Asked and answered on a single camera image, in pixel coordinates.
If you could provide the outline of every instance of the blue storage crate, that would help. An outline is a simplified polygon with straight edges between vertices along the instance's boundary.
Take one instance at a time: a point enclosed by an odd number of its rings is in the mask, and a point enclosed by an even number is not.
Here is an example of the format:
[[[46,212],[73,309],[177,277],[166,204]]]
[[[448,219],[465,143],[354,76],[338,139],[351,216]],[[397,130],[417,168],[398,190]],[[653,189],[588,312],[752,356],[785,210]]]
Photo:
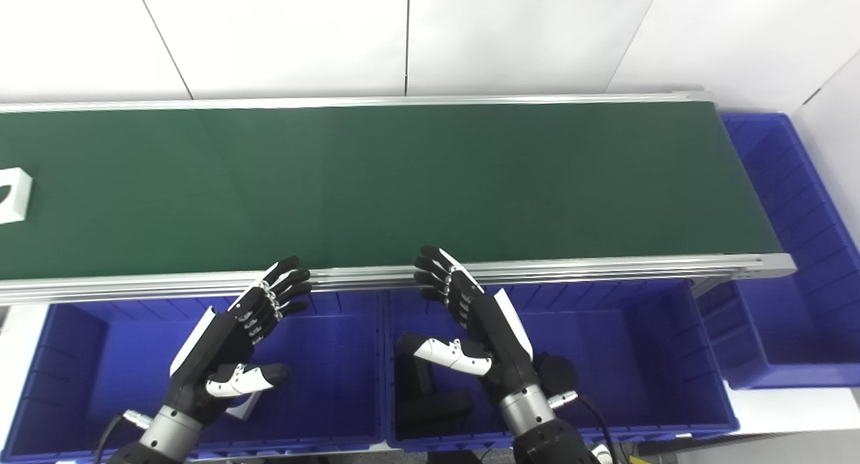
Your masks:
[[[223,311],[230,302],[50,308],[2,461],[91,461],[114,414],[132,408],[154,415],[170,363],[204,309]],[[374,292],[313,295],[308,311],[285,318],[255,351],[255,363],[288,364],[292,381],[261,394],[248,421],[219,418],[193,457],[356,451],[382,442],[381,311]],[[123,428],[111,447],[139,436]]]
[[[860,385],[860,256],[782,114],[722,116],[796,274],[699,299],[733,388]]]
[[[535,354],[546,351],[574,363],[580,390],[597,403],[615,439],[704,438],[738,428],[687,281],[520,285],[509,293]],[[424,301],[417,290],[391,291],[389,298],[390,445],[406,451],[510,446],[498,406],[477,377],[440,367],[434,368],[439,390],[470,388],[471,415],[454,421],[443,436],[397,436],[396,339],[406,330],[465,338],[465,330],[441,304]],[[568,404],[558,415],[578,427],[587,442],[603,439],[581,404]]]

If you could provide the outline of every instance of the green conveyor belt surface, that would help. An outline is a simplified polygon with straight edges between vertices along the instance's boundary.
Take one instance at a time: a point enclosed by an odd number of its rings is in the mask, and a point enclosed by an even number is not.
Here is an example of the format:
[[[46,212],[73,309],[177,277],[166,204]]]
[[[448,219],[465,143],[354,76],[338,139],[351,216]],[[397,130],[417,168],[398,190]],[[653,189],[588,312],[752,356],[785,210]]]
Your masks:
[[[712,103],[0,115],[0,279],[781,252]]]

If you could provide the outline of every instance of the white wall panel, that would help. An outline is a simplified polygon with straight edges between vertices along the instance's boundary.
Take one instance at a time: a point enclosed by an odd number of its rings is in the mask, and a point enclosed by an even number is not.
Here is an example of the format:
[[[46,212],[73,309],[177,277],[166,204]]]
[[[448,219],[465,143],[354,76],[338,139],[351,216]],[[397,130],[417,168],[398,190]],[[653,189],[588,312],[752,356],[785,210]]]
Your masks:
[[[146,0],[191,93],[402,95],[406,0]]]
[[[860,243],[860,54],[791,118],[851,237]]]
[[[654,0],[609,87],[704,87],[724,109],[792,111],[860,48],[858,0]]]
[[[411,0],[411,95],[602,93],[652,0]]]
[[[679,464],[855,464],[860,430],[804,432],[682,452]]]
[[[140,0],[0,0],[0,103],[182,97]]]

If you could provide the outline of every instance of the cable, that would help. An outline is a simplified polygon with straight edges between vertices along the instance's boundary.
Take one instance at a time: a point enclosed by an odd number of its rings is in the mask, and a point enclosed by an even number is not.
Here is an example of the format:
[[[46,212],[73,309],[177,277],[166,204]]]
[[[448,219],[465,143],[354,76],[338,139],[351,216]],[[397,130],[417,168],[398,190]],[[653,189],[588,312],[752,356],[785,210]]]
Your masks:
[[[621,449],[621,455],[624,456],[624,462],[627,462],[627,464],[630,464],[630,455],[627,454],[626,451],[624,451],[623,443],[618,443],[618,448]]]
[[[609,434],[609,427],[606,426],[606,421],[604,421],[603,415],[600,414],[597,406],[582,393],[576,397],[576,400],[582,402],[583,405],[586,406],[586,409],[589,409],[589,412],[592,413],[594,420],[596,420],[600,426],[600,430],[603,431],[603,438],[606,440],[606,447],[609,448],[609,455],[612,457],[612,464],[619,464],[618,456],[615,455],[615,446],[612,445],[612,436]]]
[[[104,432],[101,433],[101,437],[99,437],[99,445],[95,447],[95,460],[93,461],[93,464],[101,464],[101,455],[105,451],[105,445],[108,444],[108,439],[110,439],[111,434],[116,430],[116,425],[124,420],[122,414],[123,412],[114,415],[114,418],[110,419],[110,423],[105,427]]]

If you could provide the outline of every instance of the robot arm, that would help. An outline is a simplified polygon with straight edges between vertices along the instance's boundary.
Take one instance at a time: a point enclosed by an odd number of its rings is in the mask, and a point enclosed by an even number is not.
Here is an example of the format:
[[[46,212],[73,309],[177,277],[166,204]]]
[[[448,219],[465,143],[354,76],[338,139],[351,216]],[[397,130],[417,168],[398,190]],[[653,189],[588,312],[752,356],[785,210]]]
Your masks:
[[[138,442],[126,445],[108,464],[178,464],[200,433],[230,406],[234,397],[289,381],[283,363],[249,365],[254,347],[289,314],[307,309],[293,298],[310,293],[298,258],[274,263],[226,312],[207,308],[170,365],[170,384],[159,414]]]
[[[420,269],[415,281],[427,286],[421,295],[445,305],[470,341],[405,333],[397,350],[478,375],[513,434],[518,464],[596,463],[578,431],[554,412],[575,399],[575,391],[569,388],[550,399],[544,395],[531,342],[505,291],[486,295],[463,265],[436,247],[421,247],[415,266]]]

